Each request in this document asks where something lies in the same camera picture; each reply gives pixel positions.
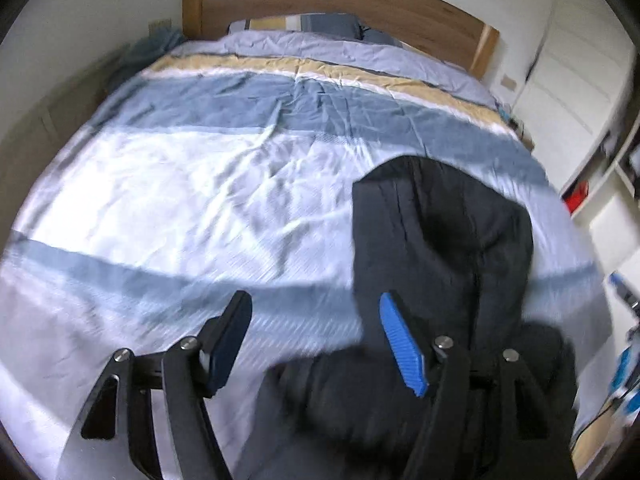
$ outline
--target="bedspread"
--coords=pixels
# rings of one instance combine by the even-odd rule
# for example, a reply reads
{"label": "bedspread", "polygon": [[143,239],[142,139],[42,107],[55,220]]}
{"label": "bedspread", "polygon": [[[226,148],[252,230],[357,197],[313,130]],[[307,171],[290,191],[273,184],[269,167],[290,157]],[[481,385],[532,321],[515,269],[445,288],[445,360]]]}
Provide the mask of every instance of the bedspread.
{"label": "bedspread", "polygon": [[[233,464],[267,366],[359,340],[351,186],[403,154],[528,210],[524,317],[574,345],[579,428],[616,365],[602,277],[493,105],[473,78],[418,54],[291,32],[187,43],[124,83],[36,183],[0,267],[0,418],[18,449],[53,478],[113,350],[165,349],[242,288],[254,319],[207,403]],[[163,409],[154,402],[174,478]]]}

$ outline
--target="blue gripper pad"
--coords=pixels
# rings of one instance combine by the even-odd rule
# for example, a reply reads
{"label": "blue gripper pad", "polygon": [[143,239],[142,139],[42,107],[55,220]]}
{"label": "blue gripper pad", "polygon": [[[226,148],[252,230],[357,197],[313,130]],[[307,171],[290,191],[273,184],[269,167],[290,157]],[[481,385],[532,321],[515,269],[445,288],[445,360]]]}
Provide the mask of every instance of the blue gripper pad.
{"label": "blue gripper pad", "polygon": [[424,373],[424,356],[388,292],[380,296],[380,321],[404,384],[411,388],[417,397],[423,397],[429,387]]}

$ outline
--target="white wardrobe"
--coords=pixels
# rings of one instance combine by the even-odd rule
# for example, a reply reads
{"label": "white wardrobe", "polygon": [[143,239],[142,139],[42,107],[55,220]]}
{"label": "white wardrobe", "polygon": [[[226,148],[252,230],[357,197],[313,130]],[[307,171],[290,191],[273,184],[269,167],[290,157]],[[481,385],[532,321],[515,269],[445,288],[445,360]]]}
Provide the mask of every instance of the white wardrobe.
{"label": "white wardrobe", "polygon": [[636,49],[604,0],[556,0],[529,81],[514,105],[532,154],[564,193],[606,135]]}

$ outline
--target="red object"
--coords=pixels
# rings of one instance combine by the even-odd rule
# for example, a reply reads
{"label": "red object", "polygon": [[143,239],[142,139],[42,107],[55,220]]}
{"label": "red object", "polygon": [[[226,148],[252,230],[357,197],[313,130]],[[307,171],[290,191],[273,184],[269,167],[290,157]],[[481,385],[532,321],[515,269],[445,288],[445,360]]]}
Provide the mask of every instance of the red object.
{"label": "red object", "polygon": [[569,213],[573,213],[580,207],[580,204],[587,198],[589,194],[589,183],[581,182],[575,187],[575,190],[571,195],[564,199],[564,203],[569,208]]}

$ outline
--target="wall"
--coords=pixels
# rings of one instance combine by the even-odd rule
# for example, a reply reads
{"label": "wall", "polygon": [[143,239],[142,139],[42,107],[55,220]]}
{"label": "wall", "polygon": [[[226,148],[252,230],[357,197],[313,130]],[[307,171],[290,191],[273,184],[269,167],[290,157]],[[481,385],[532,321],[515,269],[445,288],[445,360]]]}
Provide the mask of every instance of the wall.
{"label": "wall", "polygon": [[[553,0],[447,0],[500,30],[487,83],[498,97],[519,85],[540,44]],[[30,0],[0,44],[0,137],[69,74],[146,34],[150,20],[181,22],[180,0]]]}

